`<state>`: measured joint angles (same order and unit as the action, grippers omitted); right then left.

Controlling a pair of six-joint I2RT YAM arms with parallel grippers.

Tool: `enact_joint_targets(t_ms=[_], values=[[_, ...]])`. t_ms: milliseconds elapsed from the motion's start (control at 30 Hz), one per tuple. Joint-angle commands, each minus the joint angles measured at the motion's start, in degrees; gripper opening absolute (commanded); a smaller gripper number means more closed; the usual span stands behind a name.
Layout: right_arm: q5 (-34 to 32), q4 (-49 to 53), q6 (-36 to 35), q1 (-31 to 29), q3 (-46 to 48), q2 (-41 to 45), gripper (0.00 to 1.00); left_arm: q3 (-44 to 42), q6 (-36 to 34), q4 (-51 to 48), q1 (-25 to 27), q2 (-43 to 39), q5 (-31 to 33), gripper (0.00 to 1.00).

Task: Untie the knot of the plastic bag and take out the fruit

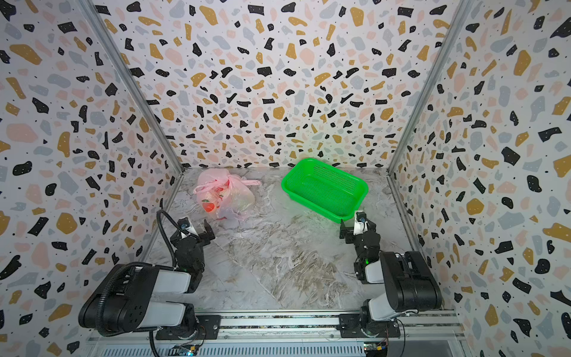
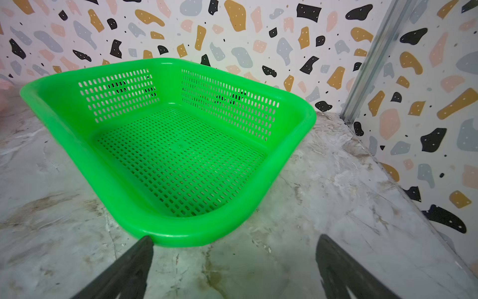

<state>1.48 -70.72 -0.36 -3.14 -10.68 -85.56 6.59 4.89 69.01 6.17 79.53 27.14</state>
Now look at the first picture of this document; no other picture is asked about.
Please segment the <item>pink plastic bag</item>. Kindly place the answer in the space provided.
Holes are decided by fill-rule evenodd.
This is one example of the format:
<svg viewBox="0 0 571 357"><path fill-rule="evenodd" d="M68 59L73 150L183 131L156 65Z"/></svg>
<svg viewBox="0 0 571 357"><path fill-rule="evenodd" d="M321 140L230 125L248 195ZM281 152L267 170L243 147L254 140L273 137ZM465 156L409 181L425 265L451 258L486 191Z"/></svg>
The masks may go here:
<svg viewBox="0 0 571 357"><path fill-rule="evenodd" d="M227 169L207 169L193 190L198 204L215 220L239 220L254 203L250 187L261 181L232 174Z"/></svg>

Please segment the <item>green plastic basket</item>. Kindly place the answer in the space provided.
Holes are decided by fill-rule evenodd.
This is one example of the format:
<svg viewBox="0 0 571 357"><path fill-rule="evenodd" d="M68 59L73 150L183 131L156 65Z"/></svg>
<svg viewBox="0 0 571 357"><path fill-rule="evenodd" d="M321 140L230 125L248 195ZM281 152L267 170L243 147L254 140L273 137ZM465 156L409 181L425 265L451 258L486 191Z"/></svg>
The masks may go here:
<svg viewBox="0 0 571 357"><path fill-rule="evenodd" d="M289 198L334 223L351 220L369 192L367 183L317 159L303 159L282 180Z"/></svg>

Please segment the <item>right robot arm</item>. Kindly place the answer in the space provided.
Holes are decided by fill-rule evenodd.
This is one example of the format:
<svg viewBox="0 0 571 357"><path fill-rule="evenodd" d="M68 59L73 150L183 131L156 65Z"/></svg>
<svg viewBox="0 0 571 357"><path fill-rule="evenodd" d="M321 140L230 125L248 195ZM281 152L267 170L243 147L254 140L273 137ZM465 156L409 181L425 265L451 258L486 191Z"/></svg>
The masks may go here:
<svg viewBox="0 0 571 357"><path fill-rule="evenodd" d="M382 285L385 291L367 299L357 314L339 316L343 339L390 339L401 336L398 318L439 309L440 287L418 251L402 253L381 250L376 224L363 212L353 226L341 223L339 237L355 249L356 278L364 285Z"/></svg>

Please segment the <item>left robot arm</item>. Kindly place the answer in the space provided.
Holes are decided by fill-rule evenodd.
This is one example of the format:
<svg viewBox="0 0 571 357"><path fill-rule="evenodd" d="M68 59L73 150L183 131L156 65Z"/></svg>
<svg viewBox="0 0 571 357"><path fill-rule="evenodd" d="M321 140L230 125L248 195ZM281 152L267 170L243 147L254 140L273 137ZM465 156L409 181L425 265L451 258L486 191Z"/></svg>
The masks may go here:
<svg viewBox="0 0 571 357"><path fill-rule="evenodd" d="M154 301L156 295L194 293L205 271L204 248L215 238L207 221L188 218L167 238L171 266L133 262L117 264L80 309L78 324L102 337L163 330L165 337L192 339L200 332L191 303Z"/></svg>

